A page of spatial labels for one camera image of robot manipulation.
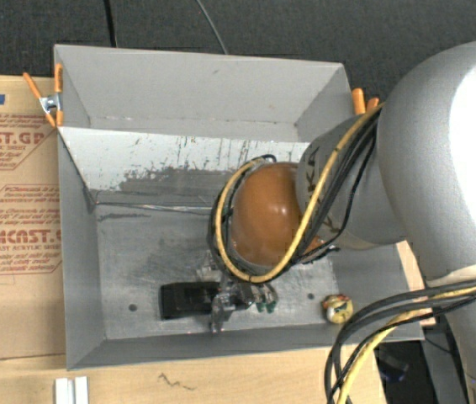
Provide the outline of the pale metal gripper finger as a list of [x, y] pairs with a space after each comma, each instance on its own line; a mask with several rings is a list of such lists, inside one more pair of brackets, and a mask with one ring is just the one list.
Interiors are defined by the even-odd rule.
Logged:
[[225, 322], [229, 321], [237, 306], [227, 293], [217, 294], [211, 302], [210, 331], [220, 333]]
[[224, 271], [210, 252], [206, 252], [198, 266], [198, 280], [202, 282], [222, 283]]

